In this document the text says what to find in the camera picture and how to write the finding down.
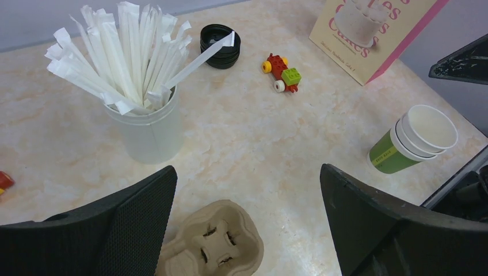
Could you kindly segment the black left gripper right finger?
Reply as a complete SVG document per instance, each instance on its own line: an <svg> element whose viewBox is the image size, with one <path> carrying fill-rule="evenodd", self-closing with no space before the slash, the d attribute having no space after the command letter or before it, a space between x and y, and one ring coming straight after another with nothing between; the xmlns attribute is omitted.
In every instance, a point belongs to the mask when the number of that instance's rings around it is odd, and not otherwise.
<svg viewBox="0 0 488 276"><path fill-rule="evenodd" d="M343 275L487 274L487 224L413 205L331 164L320 183Z"/></svg>

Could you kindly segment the beige pink cake bag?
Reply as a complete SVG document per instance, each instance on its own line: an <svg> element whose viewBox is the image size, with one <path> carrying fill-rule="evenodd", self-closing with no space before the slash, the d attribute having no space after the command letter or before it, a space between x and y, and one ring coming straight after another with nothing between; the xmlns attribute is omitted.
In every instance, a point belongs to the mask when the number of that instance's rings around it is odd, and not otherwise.
<svg viewBox="0 0 488 276"><path fill-rule="evenodd" d="M326 1L310 40L364 86L381 76L446 1Z"/></svg>

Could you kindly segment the red green toy car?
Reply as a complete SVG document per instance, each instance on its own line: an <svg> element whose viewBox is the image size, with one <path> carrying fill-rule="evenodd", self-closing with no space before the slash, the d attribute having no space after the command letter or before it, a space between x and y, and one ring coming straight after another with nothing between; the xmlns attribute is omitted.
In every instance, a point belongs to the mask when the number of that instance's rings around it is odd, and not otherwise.
<svg viewBox="0 0 488 276"><path fill-rule="evenodd" d="M274 77L275 92L295 93L299 90L298 85L302 76L295 67L288 67L288 60L285 57L270 53L261 64L261 69L264 74L271 74Z"/></svg>

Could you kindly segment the orange red toy car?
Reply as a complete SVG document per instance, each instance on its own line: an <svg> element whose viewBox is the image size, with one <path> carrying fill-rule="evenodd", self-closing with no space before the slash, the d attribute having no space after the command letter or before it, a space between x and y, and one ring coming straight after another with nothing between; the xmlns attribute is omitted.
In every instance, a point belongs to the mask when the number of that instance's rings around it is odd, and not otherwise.
<svg viewBox="0 0 488 276"><path fill-rule="evenodd" d="M7 189L12 187L15 181L4 171L0 171L0 195L2 195Z"/></svg>

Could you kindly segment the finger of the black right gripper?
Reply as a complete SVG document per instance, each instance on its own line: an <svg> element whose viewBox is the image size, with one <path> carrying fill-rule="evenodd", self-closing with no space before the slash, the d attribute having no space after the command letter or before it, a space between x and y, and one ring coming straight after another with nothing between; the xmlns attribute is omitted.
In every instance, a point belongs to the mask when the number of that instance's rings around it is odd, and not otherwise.
<svg viewBox="0 0 488 276"><path fill-rule="evenodd" d="M432 65L428 77L487 85L487 34Z"/></svg>

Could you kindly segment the white wrapped straws bundle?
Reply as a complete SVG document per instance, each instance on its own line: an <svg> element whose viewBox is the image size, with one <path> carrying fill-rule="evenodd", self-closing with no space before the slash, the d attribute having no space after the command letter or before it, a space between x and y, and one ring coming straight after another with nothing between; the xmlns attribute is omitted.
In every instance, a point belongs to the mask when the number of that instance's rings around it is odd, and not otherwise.
<svg viewBox="0 0 488 276"><path fill-rule="evenodd" d="M99 98L121 115L146 115L162 109L170 90L219 51L232 51L237 34L227 30L216 38L204 30L203 52L187 62L189 22L178 23L158 6L140 7L127 1L114 16L83 6L84 24L77 24L87 54L65 28L54 33L47 49L48 71Z"/></svg>

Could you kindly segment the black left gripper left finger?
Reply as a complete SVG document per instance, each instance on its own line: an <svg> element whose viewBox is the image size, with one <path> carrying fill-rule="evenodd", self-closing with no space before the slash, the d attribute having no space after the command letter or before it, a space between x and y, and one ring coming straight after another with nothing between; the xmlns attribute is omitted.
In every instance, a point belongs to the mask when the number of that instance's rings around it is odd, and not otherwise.
<svg viewBox="0 0 488 276"><path fill-rule="evenodd" d="M1 226L2 275L154 275L177 186L167 166L40 222Z"/></svg>

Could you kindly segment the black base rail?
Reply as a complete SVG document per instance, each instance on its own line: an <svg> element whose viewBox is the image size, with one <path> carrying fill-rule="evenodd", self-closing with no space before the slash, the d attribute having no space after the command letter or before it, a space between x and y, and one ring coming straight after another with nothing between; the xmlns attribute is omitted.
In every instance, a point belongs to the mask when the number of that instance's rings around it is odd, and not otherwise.
<svg viewBox="0 0 488 276"><path fill-rule="evenodd" d="M438 188L422 207L480 223L487 223L487 147Z"/></svg>

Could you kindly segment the brown cardboard cup carrier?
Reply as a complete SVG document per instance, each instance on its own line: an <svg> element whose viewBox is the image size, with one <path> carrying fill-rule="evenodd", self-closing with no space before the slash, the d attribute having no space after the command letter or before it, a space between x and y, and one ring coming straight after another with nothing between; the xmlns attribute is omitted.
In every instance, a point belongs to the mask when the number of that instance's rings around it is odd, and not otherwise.
<svg viewBox="0 0 488 276"><path fill-rule="evenodd" d="M253 275L263 257L264 243L249 214L218 200L183 221L162 246L155 275Z"/></svg>

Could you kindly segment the white straw holder cup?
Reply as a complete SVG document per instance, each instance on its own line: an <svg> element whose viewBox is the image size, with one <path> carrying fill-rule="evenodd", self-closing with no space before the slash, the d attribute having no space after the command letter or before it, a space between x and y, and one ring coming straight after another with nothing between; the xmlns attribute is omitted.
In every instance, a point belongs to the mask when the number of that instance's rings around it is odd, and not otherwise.
<svg viewBox="0 0 488 276"><path fill-rule="evenodd" d="M180 91L171 89L169 102L147 115L121 115L105 105L112 118L128 155L143 164L160 164L175 157L184 143L184 131L180 116Z"/></svg>

